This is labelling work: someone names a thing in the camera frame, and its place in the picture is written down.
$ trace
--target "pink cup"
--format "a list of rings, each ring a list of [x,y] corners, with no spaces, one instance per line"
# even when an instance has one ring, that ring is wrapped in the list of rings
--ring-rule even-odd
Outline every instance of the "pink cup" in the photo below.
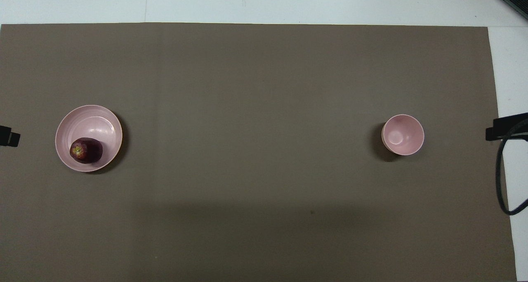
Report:
[[[424,128],[413,116],[400,114],[390,118],[381,130],[381,141],[398,155],[416,153],[424,144]]]

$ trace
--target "brown mat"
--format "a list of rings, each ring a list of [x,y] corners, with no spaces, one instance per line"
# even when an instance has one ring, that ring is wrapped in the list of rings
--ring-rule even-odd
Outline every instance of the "brown mat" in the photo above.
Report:
[[[486,28],[4,25],[2,271],[23,281],[515,280]],[[96,174],[55,130],[125,126]],[[413,156],[381,144],[414,115]]]

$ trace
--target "black cable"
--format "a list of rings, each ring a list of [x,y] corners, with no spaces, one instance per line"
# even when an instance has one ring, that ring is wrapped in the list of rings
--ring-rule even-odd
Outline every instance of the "black cable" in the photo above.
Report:
[[[509,216],[515,215],[525,209],[528,206],[528,199],[526,199],[523,203],[521,203],[518,207],[515,209],[509,211],[508,208],[506,208],[506,205],[504,204],[504,199],[502,198],[502,189],[500,188],[500,163],[502,161],[502,151],[504,150],[504,146],[506,145],[506,142],[512,137],[512,135],[519,130],[522,126],[525,126],[528,124],[528,119],[522,120],[521,122],[517,123],[515,126],[513,126],[506,134],[506,136],[502,139],[500,142],[500,145],[498,146],[498,152],[497,152],[497,161],[495,164],[495,187],[497,188],[497,199],[498,204],[500,205],[500,209],[506,213]]]

